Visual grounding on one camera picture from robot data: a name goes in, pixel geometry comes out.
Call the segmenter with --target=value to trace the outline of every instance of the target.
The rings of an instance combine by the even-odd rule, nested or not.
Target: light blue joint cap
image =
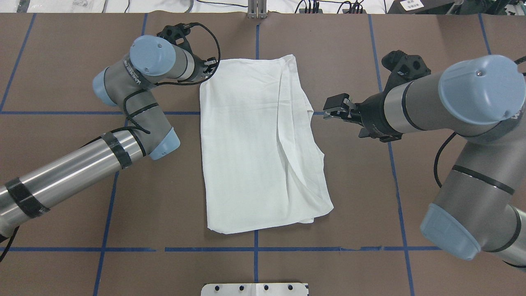
[[[481,248],[479,242],[443,208],[432,203],[420,225],[426,239],[437,247],[464,260],[475,258]]]
[[[526,97],[526,83],[512,60],[488,55],[447,68],[440,77],[438,92],[453,116],[486,125],[518,113]]]
[[[179,148],[180,145],[181,141],[179,141],[179,138],[172,127],[165,138],[150,153],[150,157],[153,160],[158,160],[159,158]]]
[[[175,64],[175,49],[165,39],[143,35],[130,47],[130,60],[144,75],[159,76],[168,73]]]
[[[108,92],[106,92],[106,86],[104,85],[104,74],[108,68],[109,67],[106,67],[102,72],[97,74],[95,78],[93,78],[93,91],[95,92],[95,95],[104,102],[104,104],[115,107],[117,104],[109,98]]]

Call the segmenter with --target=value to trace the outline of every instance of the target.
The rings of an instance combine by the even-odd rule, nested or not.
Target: folded cloth
[[[312,223],[333,209],[293,55],[221,61],[200,102],[209,229]]]

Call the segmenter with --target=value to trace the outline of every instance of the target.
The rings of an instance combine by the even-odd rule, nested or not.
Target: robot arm
[[[137,38],[129,54],[94,78],[97,96],[110,106],[119,106],[135,126],[105,133],[77,151],[0,186],[0,242],[18,225],[144,156],[157,160],[179,147],[174,128],[150,90],[162,84],[198,84],[213,74],[219,62],[215,58],[201,60],[185,38],[195,25],[202,26],[166,26],[157,36]],[[165,78],[178,82],[158,83]]]
[[[326,117],[363,126],[382,142],[451,129],[468,143],[420,226],[443,250],[465,260],[482,251],[526,271],[526,213],[509,204],[526,175],[526,85],[510,59],[490,55],[430,74],[420,56],[391,52],[384,92],[353,104],[327,99]]]

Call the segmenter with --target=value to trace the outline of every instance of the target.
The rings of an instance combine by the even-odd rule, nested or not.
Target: brown table surface
[[[310,295],[520,295],[524,274],[487,253],[473,261],[437,250],[419,231],[438,193],[432,165],[450,131],[391,144],[358,139],[359,126],[322,119],[329,96],[361,102],[385,84],[391,50],[421,55],[432,71],[489,52],[526,54],[526,17],[228,14],[2,14],[0,181],[69,153],[124,117],[92,79],[141,34],[202,22],[223,58],[294,54],[316,115],[335,209],[313,224],[223,235],[206,228],[198,86],[154,90],[181,139],[21,226],[0,264],[1,295],[200,295],[205,283],[307,282]],[[189,40],[216,55],[199,28]],[[445,178],[465,141],[444,151]],[[523,187],[513,204],[526,209]]]

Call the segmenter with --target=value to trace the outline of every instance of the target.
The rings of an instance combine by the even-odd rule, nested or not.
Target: label sticker
[[[73,5],[87,7],[88,1],[87,0],[73,0]]]
[[[403,9],[405,9],[406,11],[411,11],[414,9],[419,9],[419,8],[424,7],[424,5],[422,4],[422,2],[420,2],[420,0],[405,0],[405,1],[400,1],[400,4],[402,5]]]

